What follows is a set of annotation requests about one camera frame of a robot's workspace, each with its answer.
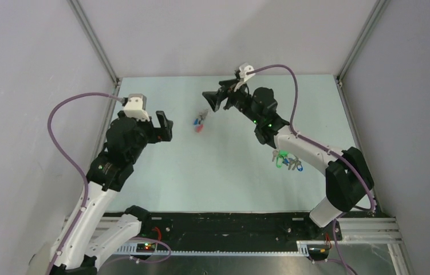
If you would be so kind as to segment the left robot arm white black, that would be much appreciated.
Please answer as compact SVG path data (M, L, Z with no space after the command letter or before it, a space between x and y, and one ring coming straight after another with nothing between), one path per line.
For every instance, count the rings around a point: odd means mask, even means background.
M97 274L105 261L128 239L147 238L153 223L148 210L131 206L120 221L92 239L108 206L133 173L133 166L147 144L172 140L173 121L156 111L152 119L140 120L120 111L111 122L102 151L90 165L86 185L54 244L46 243L33 256L27 274Z

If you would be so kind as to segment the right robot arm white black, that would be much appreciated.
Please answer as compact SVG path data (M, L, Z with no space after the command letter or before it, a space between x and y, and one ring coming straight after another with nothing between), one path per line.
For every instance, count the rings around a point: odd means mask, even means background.
M248 93L247 84L236 79L220 81L219 86L217 91L202 93L214 112L222 102L226 103L225 109L236 108L255 124L254 133L260 144L298 157L325 177L325 197L304 224L309 238L320 239L329 223L350 211L364 196L369 198L370 210L375 209L371 193L374 181L359 149L339 150L297 132L277 114L278 103L270 88L260 87Z

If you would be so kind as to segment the red keyring with keys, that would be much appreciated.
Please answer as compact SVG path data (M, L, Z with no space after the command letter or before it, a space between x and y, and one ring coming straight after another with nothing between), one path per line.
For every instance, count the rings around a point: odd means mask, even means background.
M198 112L198 114L196 115L196 118L194 120L194 130L196 133L199 133L202 131L202 129L204 127L204 122L205 122L209 112L210 112L209 109L204 109L204 110Z

